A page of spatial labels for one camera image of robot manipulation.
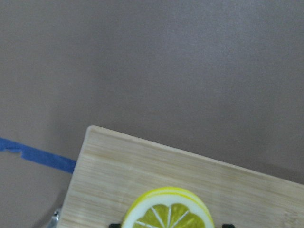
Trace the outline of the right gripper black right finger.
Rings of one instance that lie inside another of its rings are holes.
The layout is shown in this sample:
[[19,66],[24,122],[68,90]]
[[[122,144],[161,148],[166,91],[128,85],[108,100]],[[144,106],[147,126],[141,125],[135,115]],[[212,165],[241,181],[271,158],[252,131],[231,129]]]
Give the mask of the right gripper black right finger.
[[223,224],[222,228],[235,228],[233,224]]

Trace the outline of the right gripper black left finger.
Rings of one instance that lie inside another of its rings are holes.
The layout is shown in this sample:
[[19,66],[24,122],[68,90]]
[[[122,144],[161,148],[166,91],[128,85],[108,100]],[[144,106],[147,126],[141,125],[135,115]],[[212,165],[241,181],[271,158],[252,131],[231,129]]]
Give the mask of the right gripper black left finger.
[[110,228],[121,228],[121,224],[112,223],[110,224]]

